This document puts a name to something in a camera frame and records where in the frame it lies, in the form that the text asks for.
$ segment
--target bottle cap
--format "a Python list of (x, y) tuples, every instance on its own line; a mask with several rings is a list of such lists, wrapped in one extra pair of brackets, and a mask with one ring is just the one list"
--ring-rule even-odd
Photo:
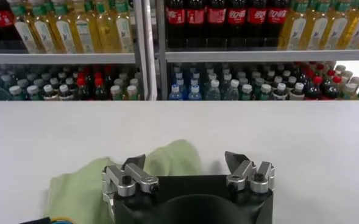
[(232, 79), (232, 75), (231, 74), (224, 74), (224, 80), (225, 81), (229, 81)]
[(68, 91), (68, 86), (67, 85), (61, 85), (60, 86), (60, 92), (65, 93), (67, 91)]
[(270, 93), (271, 92), (271, 86), (269, 84), (262, 84), (260, 87), (260, 91), (264, 93)]
[(37, 94), (38, 93), (38, 87), (37, 86), (29, 86), (27, 87), (27, 93), (31, 94)]
[(53, 91), (53, 87), (51, 85), (45, 85), (44, 86), (44, 91), (46, 93), (52, 92)]
[(22, 89), (20, 86), (11, 86), (9, 88), (9, 92), (11, 93), (11, 95), (18, 95), (22, 92)]
[(21, 88), (26, 88), (29, 85), (29, 82), (26, 79), (20, 79), (16, 82), (16, 84), (18, 84)]
[(211, 84), (211, 87), (216, 88), (216, 87), (218, 87), (218, 85), (220, 85), (220, 82), (218, 80), (214, 79), (210, 82), (210, 84)]
[(239, 86), (239, 80), (237, 79), (232, 79), (230, 81), (230, 86), (234, 87), (234, 88), (237, 88)]
[(191, 92), (192, 93), (199, 93), (199, 86), (198, 85), (192, 85), (191, 86)]
[(248, 84), (244, 84), (243, 87), (241, 87), (241, 91), (244, 93), (251, 93), (252, 86)]

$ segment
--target coca-cola bottle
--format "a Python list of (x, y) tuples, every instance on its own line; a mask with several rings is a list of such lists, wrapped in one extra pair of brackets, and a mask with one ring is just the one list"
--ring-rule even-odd
[(208, 47), (225, 47), (226, 0), (209, 0)]
[(261, 28), (266, 19), (266, 0), (248, 0), (246, 47), (259, 47), (264, 40)]
[(262, 28), (266, 47), (277, 47), (278, 36), (286, 20), (289, 0), (268, 0), (266, 22)]
[(184, 0), (166, 0), (167, 44), (169, 48), (184, 48), (185, 35)]
[(244, 47), (246, 0), (227, 0), (227, 47)]
[(186, 10), (187, 46), (206, 47), (205, 0), (188, 0)]

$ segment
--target white bottle cap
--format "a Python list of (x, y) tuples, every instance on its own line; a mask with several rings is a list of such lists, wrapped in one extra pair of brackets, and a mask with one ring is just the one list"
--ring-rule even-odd
[(210, 84), (211, 84), (211, 87), (214, 87), (214, 88), (216, 88), (216, 87), (218, 87), (218, 85), (220, 84), (220, 82), (218, 81), (218, 80), (212, 80), (211, 82), (210, 82)]
[(61, 85), (60, 86), (60, 92), (64, 93), (68, 91), (68, 86), (67, 85)]
[(231, 74), (224, 74), (224, 80), (225, 81), (229, 81), (232, 79), (232, 75)]
[(241, 87), (242, 92), (244, 93), (251, 93), (252, 86), (248, 84), (244, 84), (243, 87)]
[(34, 85), (27, 87), (27, 93), (29, 93), (29, 94), (37, 94), (38, 93), (38, 87), (34, 86)]

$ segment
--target bottle label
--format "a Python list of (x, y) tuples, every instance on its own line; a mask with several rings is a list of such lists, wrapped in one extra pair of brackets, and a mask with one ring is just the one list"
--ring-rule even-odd
[(83, 46), (83, 51), (88, 54), (94, 53), (93, 40), (91, 38), (87, 21), (78, 20), (75, 22), (75, 24), (77, 33), (79, 34), (80, 42)]
[(289, 42), (286, 47), (288, 51), (298, 50), (299, 42), (301, 39), (302, 31), (304, 31), (305, 24), (307, 23), (306, 19), (299, 18), (293, 22), (293, 26), (291, 28)]
[(71, 29), (69, 28), (69, 24), (65, 21), (57, 21), (56, 26), (60, 32), (60, 36), (62, 37), (65, 51), (67, 52), (67, 54), (76, 54), (76, 48), (74, 40), (72, 38)]
[(226, 9), (208, 9), (208, 22), (223, 24), (226, 18)]
[(51, 33), (46, 23), (37, 21), (34, 23), (34, 26), (37, 29), (37, 32), (44, 45), (46, 53), (55, 54), (56, 53), (55, 44), (53, 43)]
[(320, 42), (321, 37), (323, 36), (323, 32), (327, 25), (327, 21), (328, 20), (326, 18), (321, 18), (321, 19), (316, 20), (316, 22), (313, 26), (311, 37), (309, 39), (309, 44), (308, 44), (307, 50), (318, 50), (319, 49), (319, 42)]
[(271, 24), (283, 24), (286, 20), (286, 9), (271, 8), (269, 9), (267, 21)]
[(31, 54), (40, 53), (34, 41), (32, 32), (29, 29), (29, 26), (27, 26), (27, 24), (23, 22), (16, 22), (14, 25), (16, 30), (20, 34), (21, 39), (23, 40), (23, 43), (25, 44), (26, 49), (29, 51), (29, 53)]
[(352, 33), (349, 44), (346, 49), (357, 49), (359, 47), (359, 21), (355, 26), (354, 32)]
[(129, 20), (120, 18), (116, 20), (118, 29), (119, 40), (121, 41), (121, 47), (123, 53), (133, 52), (133, 40), (130, 34)]
[(247, 21), (252, 24), (262, 24), (266, 19), (266, 9), (249, 8)]
[(246, 18), (246, 9), (228, 9), (229, 24), (244, 24)]
[(185, 23), (184, 9), (169, 9), (166, 8), (168, 23), (174, 25), (181, 25)]
[(203, 24), (205, 22), (205, 10), (204, 9), (189, 9), (187, 10), (186, 17), (188, 24)]
[(11, 26), (14, 23), (14, 15), (10, 11), (0, 11), (0, 27)]
[(325, 50), (334, 50), (336, 48), (336, 44), (338, 43), (346, 24), (346, 18), (339, 18), (333, 22), (330, 34), (328, 35), (327, 42), (324, 46)]

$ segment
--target soda bottle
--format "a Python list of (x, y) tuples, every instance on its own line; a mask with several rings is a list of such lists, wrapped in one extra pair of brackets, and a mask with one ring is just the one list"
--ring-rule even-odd
[(166, 0), (167, 44), (169, 48), (184, 48), (185, 35), (185, 1)]
[(208, 47), (225, 47), (226, 0), (209, 0)]
[(244, 47), (246, 0), (227, 0), (227, 47)]
[(199, 93), (199, 86), (198, 85), (191, 86), (191, 92), (189, 93), (188, 99), (192, 100), (192, 101), (202, 100), (201, 93)]
[(262, 36), (266, 38), (265, 47), (278, 46), (278, 36), (288, 13), (289, 0), (268, 0), (266, 21), (262, 27)]
[(169, 100), (183, 100), (182, 93), (179, 91), (179, 86), (177, 84), (173, 84), (171, 86), (171, 93), (168, 97)]
[(188, 47), (206, 47), (206, 8), (204, 0), (187, 0), (186, 25)]

